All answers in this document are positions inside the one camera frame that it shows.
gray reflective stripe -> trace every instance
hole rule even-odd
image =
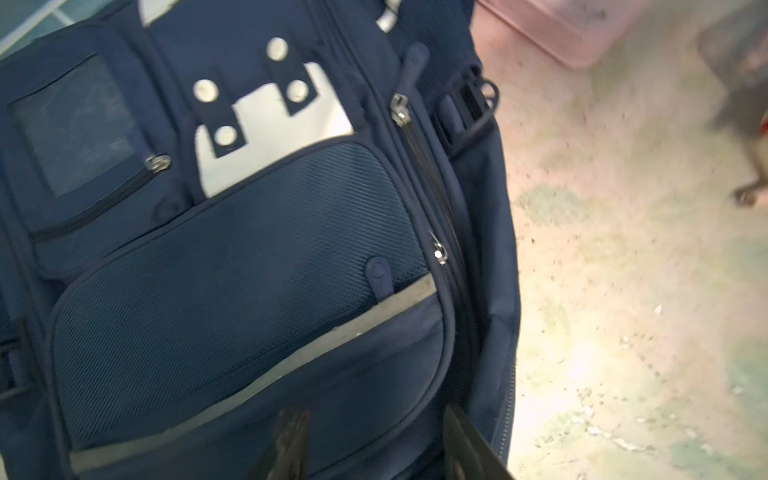
[[[376,328],[394,316],[405,312],[407,309],[430,297],[436,291],[435,280],[432,278],[432,274],[423,276],[402,292],[385,299],[361,316],[307,343],[244,389],[218,403],[214,403],[179,425],[171,427],[165,432],[143,437],[142,439],[113,443],[94,449],[70,453],[69,462],[72,471],[76,474],[86,472],[94,468],[111,465],[134,455],[164,447],[197,427],[234,410],[252,396],[301,366]]]

teal tile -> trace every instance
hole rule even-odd
[[[51,16],[45,17],[45,19],[42,22],[40,22],[38,26],[34,27],[28,34],[24,35],[19,41],[14,43],[12,47],[10,47],[2,55],[0,55],[0,58],[7,57],[14,51],[21,50],[22,48],[31,44],[32,41],[35,40],[36,38],[39,38],[49,33],[52,33],[54,31],[57,31],[63,27],[64,25],[56,18]]]
[[[0,38],[5,37],[44,3],[45,0],[1,0]]]
[[[101,10],[111,0],[68,0],[60,9],[69,17],[79,22],[91,17],[94,13]]]

zipper pull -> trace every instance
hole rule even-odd
[[[416,82],[422,76],[429,62],[429,49],[423,43],[415,43],[408,47],[406,56],[402,60],[400,81],[395,89],[395,95],[389,103],[392,119],[398,127],[405,127],[411,123],[411,114],[408,110],[408,100],[416,90]]]
[[[165,171],[170,168],[170,157],[168,155],[152,155],[144,161],[144,166],[147,168],[147,170],[157,175],[161,171]]]
[[[432,244],[435,246],[435,258],[440,265],[445,265],[448,262],[448,251],[432,231],[429,232],[429,235],[432,236]]]

marbled floor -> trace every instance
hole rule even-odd
[[[656,1],[586,72],[476,10],[518,235],[518,479],[768,478],[768,208],[733,205],[756,176],[696,43],[744,3]]]

pink plastic container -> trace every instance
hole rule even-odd
[[[591,67],[650,0],[478,0],[571,68]]]

